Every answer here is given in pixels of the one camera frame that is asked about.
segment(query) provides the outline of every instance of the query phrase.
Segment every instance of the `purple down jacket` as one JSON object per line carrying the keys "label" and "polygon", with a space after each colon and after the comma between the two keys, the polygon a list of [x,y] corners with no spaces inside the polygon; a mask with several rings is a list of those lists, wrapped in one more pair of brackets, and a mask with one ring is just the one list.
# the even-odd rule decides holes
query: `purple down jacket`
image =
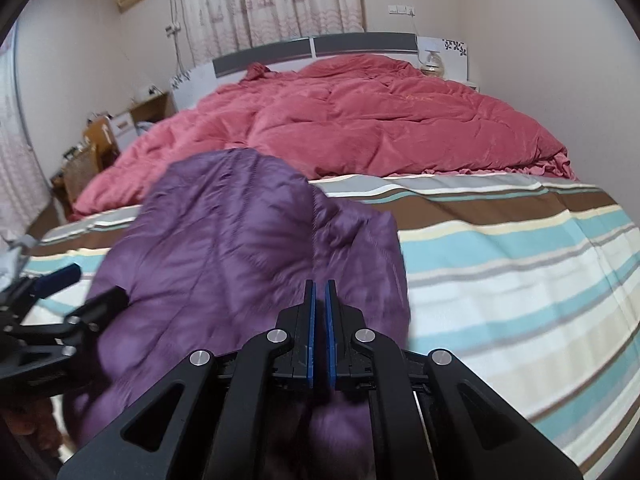
{"label": "purple down jacket", "polygon": [[[239,349],[329,279],[367,325],[406,342],[410,318],[396,223],[326,197],[283,161],[240,149],[172,165],[105,258],[90,296],[119,285],[130,307],[102,334],[103,379],[65,398],[82,446],[191,351]],[[266,478],[362,478],[373,468],[368,407],[334,395],[283,406]]]}

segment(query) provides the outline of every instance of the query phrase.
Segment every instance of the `brown stripe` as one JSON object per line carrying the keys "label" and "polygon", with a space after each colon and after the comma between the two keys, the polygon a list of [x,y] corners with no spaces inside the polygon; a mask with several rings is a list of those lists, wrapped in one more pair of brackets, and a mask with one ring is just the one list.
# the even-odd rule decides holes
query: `brown stripe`
{"label": "brown stripe", "polygon": [[557,411],[559,408],[571,402],[571,400],[575,399],[575,397],[579,396],[584,390],[586,390],[589,386],[591,386],[598,378],[623,354],[623,352],[628,348],[629,345],[634,341],[636,335],[640,332],[640,324],[636,325],[636,328],[631,333],[631,335],[627,338],[627,340],[623,343],[623,345],[618,349],[618,351],[613,355],[611,359],[609,359],[604,365],[602,365],[596,373],[594,373],[587,381],[583,382],[578,388],[573,390],[570,394],[558,400],[558,402],[553,403],[553,405],[549,406],[542,412],[536,413],[532,417],[529,418],[530,422],[537,422],[542,420],[546,416],[550,415],[552,412]]}
{"label": "brown stripe", "polygon": [[77,238],[63,240],[57,244],[43,245],[33,248],[31,256],[52,256],[54,254],[64,254],[67,251],[77,251],[78,249],[105,249],[111,248],[122,238],[127,226],[122,229],[111,231],[89,231],[79,235]]}
{"label": "brown stripe", "polygon": [[389,211],[400,230],[421,229],[443,222],[461,220],[472,225],[496,225],[506,222],[539,220],[560,214],[564,210],[587,211],[615,205],[604,192],[588,192],[570,195],[547,193],[517,198],[468,200],[462,202],[432,202],[423,196],[405,196],[385,203],[370,204],[378,211]]}
{"label": "brown stripe", "polygon": [[595,466],[598,460],[600,460],[604,456],[604,454],[611,448],[611,446],[616,443],[616,440],[620,438],[623,431],[625,431],[626,427],[631,423],[631,420],[634,418],[634,415],[636,414],[638,409],[640,409],[640,397],[638,397],[636,401],[631,405],[631,408],[629,408],[628,412],[625,413],[625,416],[622,418],[620,423],[609,434],[604,442],[598,446],[596,451],[591,453],[588,459],[580,464],[580,471],[583,475],[593,466]]}

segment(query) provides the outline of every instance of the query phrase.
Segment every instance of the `wall socket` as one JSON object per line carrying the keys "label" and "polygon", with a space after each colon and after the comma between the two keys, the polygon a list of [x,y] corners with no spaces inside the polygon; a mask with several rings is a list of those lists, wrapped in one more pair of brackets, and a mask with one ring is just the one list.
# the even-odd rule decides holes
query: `wall socket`
{"label": "wall socket", "polygon": [[166,32],[166,36],[168,38],[170,38],[171,36],[175,36],[181,30],[182,30],[182,25],[180,24],[180,22],[174,22],[171,25],[167,25],[164,28],[164,31]]}
{"label": "wall socket", "polygon": [[407,14],[415,16],[415,7],[406,5],[389,5],[389,14]]}

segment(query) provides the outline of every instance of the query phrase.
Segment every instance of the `striped bedsheet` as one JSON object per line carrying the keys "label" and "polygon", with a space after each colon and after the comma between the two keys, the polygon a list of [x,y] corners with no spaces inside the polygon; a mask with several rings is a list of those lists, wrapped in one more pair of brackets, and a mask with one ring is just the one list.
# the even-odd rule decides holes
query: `striped bedsheet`
{"label": "striped bedsheet", "polygon": [[[410,349],[447,348],[596,479],[640,417],[640,232],[601,189],[520,174],[342,176],[329,196],[390,211],[412,308]],[[82,303],[138,207],[50,232],[26,267],[71,262]]]}

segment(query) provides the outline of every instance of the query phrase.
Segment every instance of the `gray headboard panel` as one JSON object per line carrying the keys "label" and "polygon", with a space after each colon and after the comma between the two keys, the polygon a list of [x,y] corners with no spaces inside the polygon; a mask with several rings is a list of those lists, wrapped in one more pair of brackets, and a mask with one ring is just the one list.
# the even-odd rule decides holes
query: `gray headboard panel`
{"label": "gray headboard panel", "polygon": [[397,52],[417,54],[415,34],[404,32],[351,32],[314,38],[317,56],[354,52]]}
{"label": "gray headboard panel", "polygon": [[306,57],[312,57],[311,42],[309,38],[300,38],[299,40],[256,46],[248,50],[217,57],[213,60],[213,68],[216,70],[216,75],[220,77],[233,72],[240,72],[254,62],[270,64],[293,59],[304,59]]}
{"label": "gray headboard panel", "polygon": [[[316,56],[353,54],[357,52],[395,52],[417,54],[418,43],[415,34],[404,32],[352,32],[315,36],[313,42]],[[256,46],[240,52],[227,54],[213,60],[216,76],[222,77],[241,72],[251,63],[280,63],[294,59],[311,58],[312,46],[309,38],[281,41]]]}

